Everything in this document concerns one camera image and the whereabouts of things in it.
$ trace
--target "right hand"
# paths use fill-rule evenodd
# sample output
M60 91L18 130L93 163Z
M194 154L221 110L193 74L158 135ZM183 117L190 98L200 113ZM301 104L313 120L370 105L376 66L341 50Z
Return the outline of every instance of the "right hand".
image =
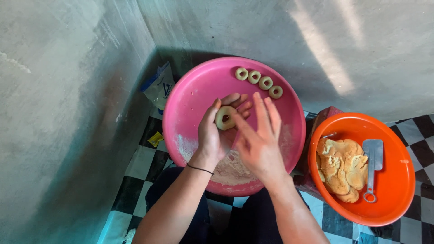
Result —
M253 94L253 102L258 119L256 132L241 115L232 114L240 131L237 150L244 166L260 179L266 188L271 188L278 186L289 176L279 148L282 120L271 98L262 100L259 92L256 92Z

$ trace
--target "metal scraper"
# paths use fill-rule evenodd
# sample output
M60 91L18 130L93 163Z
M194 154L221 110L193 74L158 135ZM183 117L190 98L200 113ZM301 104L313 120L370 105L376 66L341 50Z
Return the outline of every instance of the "metal scraper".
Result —
M374 173L375 170L383 169L383 141L380 139L367 139L362 145L365 155L368 156L368 187L363 194L365 201L374 203L377 197L374 195ZM372 195L374 200L369 201L366 197Z

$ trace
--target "ring-shaped dough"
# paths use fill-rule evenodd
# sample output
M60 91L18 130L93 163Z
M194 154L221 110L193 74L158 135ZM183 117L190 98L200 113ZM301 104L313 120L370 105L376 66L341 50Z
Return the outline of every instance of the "ring-shaped dough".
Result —
M282 96L283 90L280 86L272 86L270 90L268 90L268 95L274 99L278 99Z
M247 76L249 75L249 72L247 69L240 67L235 71L235 77L239 80L246 80Z
M249 80L250 83L252 83L252 84L256 84L256 83L259 82L259 79L260 79L260 78L261 78L261 73L259 73L259 71L254 70L254 71L251 71L251 72L249 73L249 78L248 78L248 80Z
M235 126L235 122L233 121L231 116L231 113L233 111L236 111L236 109L234 109L231 106L220 107L220 109L216 113L216 118L214 119L217 128L219 128L222 131L225 131ZM223 122L223 117L225 115L227 115L229 118L227 119L227 121Z
M259 81L259 88L261 88L264 91L270 89L270 87L272 86L273 86L273 80L268 76L262 77L261 80Z

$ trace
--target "flour bag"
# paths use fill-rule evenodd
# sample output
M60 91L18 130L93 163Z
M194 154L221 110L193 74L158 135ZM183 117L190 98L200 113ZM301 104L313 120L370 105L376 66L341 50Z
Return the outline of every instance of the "flour bag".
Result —
M148 79L141 87L140 91L158 108L162 115L164 106L170 91L175 85L169 61L163 67L157 68L157 73Z

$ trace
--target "concrete wall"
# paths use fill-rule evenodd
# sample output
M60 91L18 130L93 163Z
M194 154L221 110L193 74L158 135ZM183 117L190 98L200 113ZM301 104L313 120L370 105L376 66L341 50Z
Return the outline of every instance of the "concrete wall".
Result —
M311 112L333 105L384 122L434 112L434 1L138 2L178 74L243 56L282 74Z
M0 1L0 243L97 242L161 64L135 0Z

